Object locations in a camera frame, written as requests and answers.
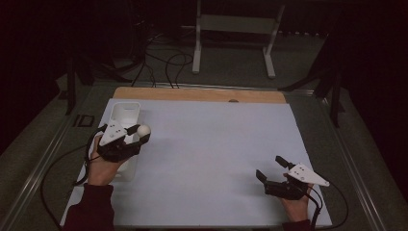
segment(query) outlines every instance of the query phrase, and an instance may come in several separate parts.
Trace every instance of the white container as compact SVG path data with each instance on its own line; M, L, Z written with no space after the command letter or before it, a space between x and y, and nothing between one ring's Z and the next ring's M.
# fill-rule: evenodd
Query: white container
M116 120L123 128L129 128L135 124L138 124L140 112L140 103L138 102L118 102L115 103L112 112L111 119ZM132 136L126 136L125 142L132 143L139 141L139 136L134 134ZM132 181L135 177L136 163L138 156L131 157L128 161L117 171L114 181Z

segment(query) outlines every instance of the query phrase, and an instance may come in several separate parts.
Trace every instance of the red sleeve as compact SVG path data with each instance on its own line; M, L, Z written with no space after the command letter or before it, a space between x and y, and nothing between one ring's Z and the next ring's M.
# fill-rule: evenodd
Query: red sleeve
M282 226L285 231L311 231L308 219L299 222L283 223Z
M114 209L111 195L114 187L84 185L81 201L69 207L63 231L113 231Z

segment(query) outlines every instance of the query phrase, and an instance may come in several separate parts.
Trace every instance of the wooden edge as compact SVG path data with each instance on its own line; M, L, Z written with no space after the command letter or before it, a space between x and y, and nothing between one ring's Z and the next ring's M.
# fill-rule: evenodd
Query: wooden edge
M207 89L156 89L119 87L113 98L185 100L185 101L238 101L244 103L285 104L282 92L266 90L207 90Z

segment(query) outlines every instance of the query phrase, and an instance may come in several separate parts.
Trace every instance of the floor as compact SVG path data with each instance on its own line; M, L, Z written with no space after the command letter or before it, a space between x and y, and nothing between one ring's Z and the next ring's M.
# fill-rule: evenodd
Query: floor
M253 42L231 35L226 42L218 34L205 36L198 75L191 73L191 64L183 64L190 61L194 48L191 32L186 31L181 41L164 36L154 40L146 50L149 68L142 70L133 86L277 90L305 77L324 43L321 38L278 35L271 55L276 71L272 80L267 77L261 51L267 39L263 42L263 38L256 38ZM171 62L180 65L166 65L173 55L177 56ZM126 64L126 60L116 63ZM139 70L140 66L122 76L133 80ZM40 180L47 173L44 197L59 220L72 189L70 183L82 166L83 149L76 148L85 143L97 125L78 127L76 116L94 116L99 121L115 88L132 85L118 83L97 71L93 74L93 86L82 86L77 81L78 101L71 115L65 115L66 101L55 98L1 156L1 230L56 229L41 202ZM65 76L58 82L65 90ZM408 206L346 90L342 90L340 128L335 128L327 116L327 100L312 95L315 85L312 82L285 92L285 97L314 169L336 182L348 202L348 219L334 230L408 230ZM59 157L62 159L46 172ZM342 222L346 213L342 197L334 189L323 191L323 196L333 223Z

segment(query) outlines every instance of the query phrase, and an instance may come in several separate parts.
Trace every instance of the metal leg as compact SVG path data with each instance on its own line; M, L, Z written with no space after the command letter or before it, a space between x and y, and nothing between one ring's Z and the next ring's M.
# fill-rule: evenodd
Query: metal leg
M275 78L275 70L272 64L272 58L270 57L270 51L272 50L272 46L275 43L276 36L278 34L279 24L282 18L283 11L285 10L285 6L282 5L279 9L279 13L275 18L275 23L273 25L272 33L270 34L270 40L267 47L264 47L264 58L265 58L265 65L267 66L268 77L271 79Z
M195 25L195 49L192 60L192 73L198 74L200 72L201 63L201 0L197 0L197 17Z

